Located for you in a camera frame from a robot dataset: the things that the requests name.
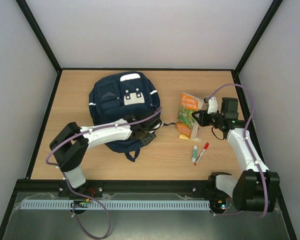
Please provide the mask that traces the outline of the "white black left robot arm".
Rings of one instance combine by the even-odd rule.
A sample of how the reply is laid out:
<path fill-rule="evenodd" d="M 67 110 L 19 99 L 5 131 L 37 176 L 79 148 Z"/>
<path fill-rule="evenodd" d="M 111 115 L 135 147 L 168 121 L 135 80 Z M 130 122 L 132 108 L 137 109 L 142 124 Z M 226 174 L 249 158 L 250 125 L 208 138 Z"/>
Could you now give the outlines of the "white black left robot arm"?
<path fill-rule="evenodd" d="M 49 147 L 57 166 L 73 189 L 86 183 L 81 162 L 86 151 L 106 145 L 116 153 L 124 154 L 134 162 L 140 149 L 156 137 L 155 131 L 162 126 L 159 116 L 138 119 L 133 115 L 125 116 L 115 122 L 96 126 L 78 126 L 68 123 L 53 139 Z"/>

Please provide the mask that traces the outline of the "navy blue student backpack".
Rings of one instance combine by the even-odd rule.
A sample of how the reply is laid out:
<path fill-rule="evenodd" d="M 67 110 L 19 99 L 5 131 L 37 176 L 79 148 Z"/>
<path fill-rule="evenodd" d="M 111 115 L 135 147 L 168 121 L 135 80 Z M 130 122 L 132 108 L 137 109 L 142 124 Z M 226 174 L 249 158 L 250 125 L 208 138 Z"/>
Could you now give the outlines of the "navy blue student backpack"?
<path fill-rule="evenodd" d="M 95 125 L 112 123 L 126 116 L 143 120 L 160 118 L 158 91 L 139 71 L 105 76 L 97 81 L 89 94 L 89 112 Z"/>

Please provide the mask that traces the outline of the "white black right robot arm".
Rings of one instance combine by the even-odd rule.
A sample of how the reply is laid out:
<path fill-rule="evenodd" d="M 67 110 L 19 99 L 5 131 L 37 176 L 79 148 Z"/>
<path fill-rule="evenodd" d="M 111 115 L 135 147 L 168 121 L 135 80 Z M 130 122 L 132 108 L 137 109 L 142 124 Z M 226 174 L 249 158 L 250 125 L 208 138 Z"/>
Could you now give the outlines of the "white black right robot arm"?
<path fill-rule="evenodd" d="M 239 179 L 227 173 L 216 174 L 215 179 L 208 183 L 208 191 L 214 196 L 226 193 L 238 211 L 260 212 L 262 215 L 272 212 L 280 177 L 277 172 L 269 170 L 255 149 L 246 122 L 239 119 L 238 100 L 222 98 L 220 110 L 214 96 L 205 98 L 204 103 L 207 109 L 192 113 L 192 117 L 201 127 L 211 126 L 222 132 L 241 169 Z"/>

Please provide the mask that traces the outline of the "orange Treehouse book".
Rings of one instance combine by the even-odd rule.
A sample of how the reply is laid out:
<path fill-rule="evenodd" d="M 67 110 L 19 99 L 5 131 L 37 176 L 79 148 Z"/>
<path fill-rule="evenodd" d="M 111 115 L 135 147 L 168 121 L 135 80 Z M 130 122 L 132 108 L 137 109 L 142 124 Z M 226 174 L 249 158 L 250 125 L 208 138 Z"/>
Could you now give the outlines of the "orange Treehouse book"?
<path fill-rule="evenodd" d="M 192 114 L 202 109 L 204 100 L 191 94 L 183 92 L 180 98 L 180 104 L 176 120 L 176 129 L 185 135 L 188 139 L 195 139 L 199 124 Z"/>

